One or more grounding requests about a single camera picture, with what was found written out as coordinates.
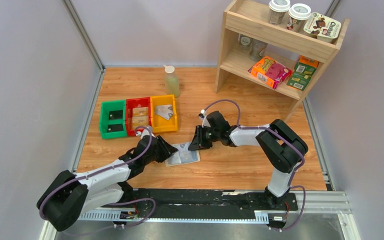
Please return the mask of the beige card holder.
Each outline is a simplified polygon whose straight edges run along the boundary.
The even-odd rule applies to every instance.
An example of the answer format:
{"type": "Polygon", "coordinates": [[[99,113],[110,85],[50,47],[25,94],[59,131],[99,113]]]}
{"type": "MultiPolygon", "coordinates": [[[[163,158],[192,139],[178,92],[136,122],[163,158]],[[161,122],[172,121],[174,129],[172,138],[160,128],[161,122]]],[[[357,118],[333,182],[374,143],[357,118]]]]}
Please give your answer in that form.
{"type": "Polygon", "coordinates": [[[201,161],[198,150],[190,151],[191,142],[177,143],[172,146],[177,149],[173,156],[164,161],[166,167],[197,163],[201,161]]]}

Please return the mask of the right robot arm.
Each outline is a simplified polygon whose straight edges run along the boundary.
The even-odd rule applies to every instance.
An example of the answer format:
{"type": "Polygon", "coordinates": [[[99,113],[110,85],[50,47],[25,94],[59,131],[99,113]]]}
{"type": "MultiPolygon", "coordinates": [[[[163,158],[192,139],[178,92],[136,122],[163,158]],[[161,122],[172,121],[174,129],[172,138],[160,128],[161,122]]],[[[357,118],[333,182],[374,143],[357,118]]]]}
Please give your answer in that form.
{"type": "Polygon", "coordinates": [[[262,126],[230,125],[219,111],[202,115],[202,124],[195,128],[188,147],[190,151],[207,150],[214,142],[224,146],[259,146],[274,167],[266,188],[266,205],[279,209],[286,201],[293,175],[309,148],[283,120],[276,119],[262,126]]]}

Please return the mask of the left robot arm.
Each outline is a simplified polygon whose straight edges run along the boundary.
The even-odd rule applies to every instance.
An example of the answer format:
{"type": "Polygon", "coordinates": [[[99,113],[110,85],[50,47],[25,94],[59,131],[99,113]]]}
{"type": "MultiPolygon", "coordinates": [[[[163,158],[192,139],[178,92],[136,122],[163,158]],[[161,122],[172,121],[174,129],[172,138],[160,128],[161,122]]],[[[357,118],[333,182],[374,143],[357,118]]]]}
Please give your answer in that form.
{"type": "Polygon", "coordinates": [[[37,201],[39,215],[62,232],[88,211],[115,203],[128,207],[133,194],[127,181],[142,173],[146,165],[163,163],[177,152],[160,135],[146,134],[137,146],[108,165],[83,173],[64,170],[37,201]]]}

